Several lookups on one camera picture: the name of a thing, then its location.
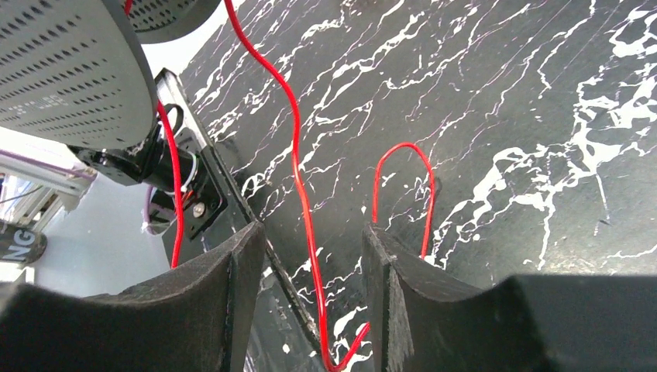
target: screw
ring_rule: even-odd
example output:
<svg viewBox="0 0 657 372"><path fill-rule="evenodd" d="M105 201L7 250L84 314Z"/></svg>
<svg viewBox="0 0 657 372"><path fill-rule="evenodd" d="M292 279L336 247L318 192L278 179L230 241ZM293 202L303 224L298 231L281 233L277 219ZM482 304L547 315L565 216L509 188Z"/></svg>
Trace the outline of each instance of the screw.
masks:
<svg viewBox="0 0 657 372"><path fill-rule="evenodd" d="M192 209L192 213L196 219L201 217L205 213L205 204L197 203Z"/></svg>

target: gray perforated panel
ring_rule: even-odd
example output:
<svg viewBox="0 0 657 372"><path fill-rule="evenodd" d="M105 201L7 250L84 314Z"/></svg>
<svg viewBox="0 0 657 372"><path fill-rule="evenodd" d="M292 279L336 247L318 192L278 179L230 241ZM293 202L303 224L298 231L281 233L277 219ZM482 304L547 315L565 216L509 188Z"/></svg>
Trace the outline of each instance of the gray perforated panel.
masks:
<svg viewBox="0 0 657 372"><path fill-rule="evenodd" d="M153 124L155 85L116 0L0 0L0 126L125 148Z"/></svg>
<svg viewBox="0 0 657 372"><path fill-rule="evenodd" d="M134 0L130 23L142 43L163 43L197 29L220 0Z"/></svg>

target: red wire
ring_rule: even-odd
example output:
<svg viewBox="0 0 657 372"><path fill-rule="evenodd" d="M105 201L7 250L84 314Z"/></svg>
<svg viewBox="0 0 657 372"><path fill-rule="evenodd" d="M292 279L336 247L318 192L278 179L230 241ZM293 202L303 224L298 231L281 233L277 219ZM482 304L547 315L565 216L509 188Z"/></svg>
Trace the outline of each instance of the red wire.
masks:
<svg viewBox="0 0 657 372"><path fill-rule="evenodd" d="M285 91L285 94L287 95L287 99L289 99L290 101L290 105L292 106L292 116L294 117L294 131L292 134L292 173L294 175L294 184L299 194L299 198L301 199L301 210L303 211L304 224L306 228L306 240L308 242L308 256L310 258L312 279L313 279L313 284L315 286L315 296L317 298L317 313L319 319L318 322L319 322L320 343L322 346L322 360L324 362L326 369L329 372L339 372L341 370L344 370L347 364L349 363L349 361L353 358L361 342L363 341L367 333L370 331L370 324L366 323L365 326L360 330L358 336L356 336L353 344L349 348L349 351L342 359L342 362L338 363L337 365L334 365L331 359L331 353L328 348L329 333L327 331L327 320L326 320L327 319L326 299L324 296L322 273L320 272L319 262L317 259L317 246L315 244L315 231L312 223L312 215L310 213L310 202L308 201L308 194L306 193L304 182L303 179L301 178L301 173L299 171L299 137L301 133L301 114L299 113L297 99L296 97L294 97L292 88L285 81L285 78L278 72L278 70L269 61L267 61L267 59L265 59L262 55L260 55L260 53L258 53L258 51L253 47L249 39L242 31L242 27L239 24L239 20L237 19L237 15L235 14L235 9L233 8L232 5L232 0L224 0L224 3L232 27L235 29L235 33L237 34L239 40L242 42L242 45L244 45L244 47L249 51L251 56L253 56L253 58L255 58L258 62L260 62L260 64L262 64L263 67L265 67L272 74L272 76L276 79L276 81L278 81L280 86ZM422 247L422 257L424 257L424 255L426 254L426 249L428 244L428 234L431 225L431 216L433 213L435 186L434 186L433 172L431 166L429 165L428 159L422 153L422 151L414 144L400 143L394 146L392 149L388 150L388 152L380 160L375 175L375 188L374 188L374 197L373 197L375 206L373 212L373 220L374 222L376 222L377 220L377 207L376 207L377 199L378 199L377 184L378 184L381 166L383 165L383 162L390 156L391 153L404 146L414 149L420 155L422 160L425 162L425 165L427 166L429 177L431 178L431 201L429 202L427 225L425 230L425 242Z"/></svg>
<svg viewBox="0 0 657 372"><path fill-rule="evenodd" d="M181 255L181 245L183 243L184 235L184 213L183 213L183 197L181 194L182 180L181 180L181 164L178 159L178 148L176 146L176 137L174 131L171 129L167 110L162 105L162 102L157 102L157 111L160 113L162 120L162 127L164 133L167 135L167 142L171 151L171 163L174 168L174 199L176 203L176 241L174 243L174 251L171 254L171 268L175 269L178 266L178 257Z"/></svg>
<svg viewBox="0 0 657 372"><path fill-rule="evenodd" d="M126 12L126 16L130 15L131 8L132 8L132 0L126 0L126 4L123 6L123 10Z"/></svg>
<svg viewBox="0 0 657 372"><path fill-rule="evenodd" d="M429 173L429 182L430 182L430 187L431 187L431 195L429 199L429 207L427 210L427 222L425 225L425 238L422 241L422 252L420 254L420 257L424 259L427 255L427 247L429 244L429 235L431 233L431 222L432 222L432 216L433 216L433 203L435 200L435 180L433 177L433 170L431 167L431 164L429 163L429 159L425 156L425 154L420 150L419 147L417 147L414 143L410 142L402 142L398 143L390 150L388 150L379 160L379 163L377 164L377 169L374 171L374 195L372 197L372 222L377 223L378 222L378 212L379 212L379 180L381 179L381 168L383 167L386 159L395 151L399 150L402 147L410 147L413 150L415 150L416 153L420 156L422 161L425 163L425 166L427 167L427 172Z"/></svg>

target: black marble surface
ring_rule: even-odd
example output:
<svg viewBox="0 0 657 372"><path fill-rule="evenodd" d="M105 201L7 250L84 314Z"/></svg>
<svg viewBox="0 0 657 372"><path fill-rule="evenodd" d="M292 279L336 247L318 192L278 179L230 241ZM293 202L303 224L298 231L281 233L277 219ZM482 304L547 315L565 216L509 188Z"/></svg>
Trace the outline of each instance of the black marble surface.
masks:
<svg viewBox="0 0 657 372"><path fill-rule="evenodd" d="M239 17L299 97L335 355L366 321L360 233L374 166L400 141L442 181L436 270L480 288L520 272L657 272L654 2L246 0ZM284 93L230 25L181 80L315 317ZM419 252L421 161L400 152L382 182L380 224Z"/></svg>

